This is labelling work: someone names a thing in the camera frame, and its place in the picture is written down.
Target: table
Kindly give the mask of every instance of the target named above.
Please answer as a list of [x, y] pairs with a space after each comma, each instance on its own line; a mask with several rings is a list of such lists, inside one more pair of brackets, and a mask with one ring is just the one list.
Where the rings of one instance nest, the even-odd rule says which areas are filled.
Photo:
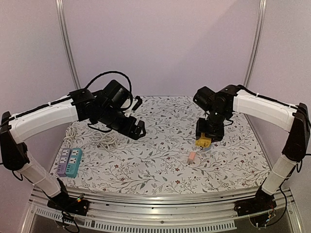
[[[110, 132], [117, 146], [107, 150], [94, 142], [88, 121], [72, 124], [77, 129], [72, 147], [82, 148], [84, 154], [77, 177], [60, 178], [66, 186], [144, 195], [193, 194], [258, 186], [268, 175], [267, 161], [243, 114], [234, 114], [224, 139], [203, 152], [194, 142], [196, 121], [204, 111], [192, 97], [142, 99], [133, 116], [145, 121], [147, 134], [138, 141]], [[96, 127], [104, 129], [102, 124]], [[191, 151], [197, 155], [188, 165]], [[55, 176], [60, 152], [51, 168]]]

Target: ventilation grille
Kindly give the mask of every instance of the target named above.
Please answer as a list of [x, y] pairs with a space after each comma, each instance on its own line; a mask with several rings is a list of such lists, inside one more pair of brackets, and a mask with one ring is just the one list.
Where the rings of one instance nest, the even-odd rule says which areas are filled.
[[[59, 212], [55, 210], [48, 210], [42, 207], [37, 207], [36, 214], [56, 221], [61, 221], [62, 219], [62, 215]], [[110, 233], [216, 233], [236, 229], [233, 220], [221, 223], [188, 227], [142, 227], [124, 224], [111, 224], [98, 220], [86, 219], [84, 225], [79, 224], [79, 226]]]

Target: yellow object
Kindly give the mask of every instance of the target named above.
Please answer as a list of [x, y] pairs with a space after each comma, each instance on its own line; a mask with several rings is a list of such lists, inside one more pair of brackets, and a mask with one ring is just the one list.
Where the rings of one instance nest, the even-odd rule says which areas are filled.
[[212, 139], [209, 137], [205, 137], [205, 133], [201, 133], [201, 137], [198, 140], [195, 140], [195, 145], [198, 147], [208, 148], [211, 143]]

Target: electrical outlet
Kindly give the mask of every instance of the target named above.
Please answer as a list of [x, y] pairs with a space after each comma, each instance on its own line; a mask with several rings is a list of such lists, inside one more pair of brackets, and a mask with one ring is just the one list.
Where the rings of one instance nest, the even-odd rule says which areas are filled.
[[59, 163], [57, 166], [57, 174], [59, 177], [65, 177], [66, 176], [66, 168], [67, 163], [69, 160], [71, 149], [70, 148], [64, 148], [62, 150], [62, 154], [59, 159]]
[[75, 178], [77, 176], [82, 154], [80, 148], [72, 149], [66, 168], [66, 175], [68, 177]]

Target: teal power strip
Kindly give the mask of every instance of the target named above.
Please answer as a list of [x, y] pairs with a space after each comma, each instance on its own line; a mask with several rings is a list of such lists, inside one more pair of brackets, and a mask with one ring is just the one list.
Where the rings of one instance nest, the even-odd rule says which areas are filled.
[[82, 158], [82, 150], [73, 148], [66, 168], [67, 177], [75, 178], [78, 174], [79, 165]]

